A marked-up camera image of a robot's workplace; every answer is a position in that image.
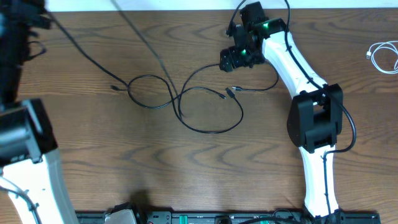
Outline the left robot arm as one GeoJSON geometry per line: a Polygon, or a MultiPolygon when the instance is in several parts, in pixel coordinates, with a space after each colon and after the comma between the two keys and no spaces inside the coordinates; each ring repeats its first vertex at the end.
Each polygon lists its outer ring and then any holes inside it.
{"type": "Polygon", "coordinates": [[[33,27],[49,29],[43,1],[1,1],[1,190],[22,223],[78,223],[42,100],[17,100],[33,27]]]}

